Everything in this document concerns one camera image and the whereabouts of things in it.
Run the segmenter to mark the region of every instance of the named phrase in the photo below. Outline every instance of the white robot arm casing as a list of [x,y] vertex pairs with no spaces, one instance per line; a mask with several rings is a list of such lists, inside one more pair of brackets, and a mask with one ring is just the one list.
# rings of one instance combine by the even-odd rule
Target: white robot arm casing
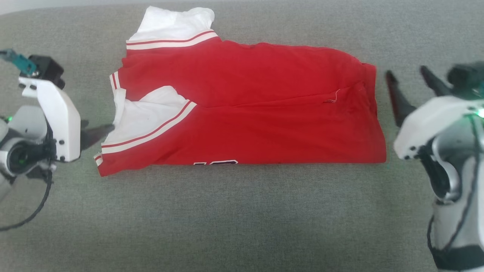
[[393,143],[400,159],[414,158],[420,146],[468,114],[484,108],[484,100],[464,100],[454,96],[430,99],[405,118]]
[[[2,141],[8,133],[8,125],[0,119],[0,141]],[[10,192],[12,186],[10,182],[0,173],[0,201]]]
[[70,162],[81,154],[81,117],[69,96],[48,80],[19,77],[23,96],[37,98],[56,139],[57,157]]

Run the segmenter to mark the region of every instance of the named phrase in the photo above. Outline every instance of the printed number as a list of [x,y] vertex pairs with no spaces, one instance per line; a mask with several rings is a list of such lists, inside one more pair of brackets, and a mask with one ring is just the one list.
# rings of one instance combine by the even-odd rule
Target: printed number
[[[214,161],[209,163],[209,165],[235,165],[238,164],[239,162],[236,160],[228,160],[228,161]],[[194,163],[193,165],[206,165],[207,163]]]

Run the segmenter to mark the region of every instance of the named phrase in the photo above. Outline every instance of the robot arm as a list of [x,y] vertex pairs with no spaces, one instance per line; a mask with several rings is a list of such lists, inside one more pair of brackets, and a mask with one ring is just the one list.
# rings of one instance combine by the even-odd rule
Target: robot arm
[[24,222],[0,227],[19,227],[34,218],[46,201],[56,162],[72,162],[82,150],[114,130],[112,124],[85,129],[88,121],[62,89],[64,69],[50,57],[28,59],[13,50],[0,51],[0,59],[12,62],[21,71],[18,78],[22,95],[38,100],[38,106],[22,106],[10,118],[0,120],[0,201],[8,194],[16,177],[26,175],[46,182],[44,199],[37,211]]
[[421,73],[437,97],[419,108],[386,74],[401,126],[393,147],[400,159],[419,159],[430,178],[436,199],[427,240],[436,266],[484,271],[484,62],[455,66],[452,89],[426,67]]

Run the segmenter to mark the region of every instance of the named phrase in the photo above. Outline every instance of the teal clip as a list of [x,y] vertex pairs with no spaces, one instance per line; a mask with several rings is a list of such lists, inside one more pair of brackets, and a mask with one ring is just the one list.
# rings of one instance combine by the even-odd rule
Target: teal clip
[[37,65],[24,56],[15,53],[13,49],[1,50],[0,59],[13,63],[22,73],[26,75],[36,76],[37,74]]

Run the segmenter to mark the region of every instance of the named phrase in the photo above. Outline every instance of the striped trim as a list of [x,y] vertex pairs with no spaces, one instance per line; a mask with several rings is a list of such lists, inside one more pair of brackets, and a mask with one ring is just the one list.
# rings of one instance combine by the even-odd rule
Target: striped trim
[[218,37],[217,33],[213,30],[202,32],[188,40],[137,40],[126,41],[127,50],[144,50],[162,47],[188,47],[196,45],[208,39]]
[[109,76],[109,81],[111,82],[111,88],[113,89],[113,91],[116,90],[117,88],[120,88],[120,78],[118,75],[118,71],[112,73]]
[[103,154],[108,154],[108,153],[116,153],[116,152],[121,152],[127,149],[130,149],[132,147],[135,147],[137,145],[146,143],[148,141],[151,141],[164,132],[166,132],[168,129],[172,128],[174,125],[178,124],[181,122],[185,117],[188,116],[188,114],[195,108],[196,104],[191,101],[187,101],[185,106],[181,109],[181,111],[172,119],[166,121],[163,123],[161,126],[159,126],[157,129],[152,131],[151,133],[141,136],[129,141],[125,141],[122,143],[116,143],[116,144],[109,144],[109,143],[103,143],[101,144],[102,146],[102,153]]
[[103,155],[101,153],[97,153],[94,156],[94,161],[96,162],[97,166],[100,166],[103,163]]

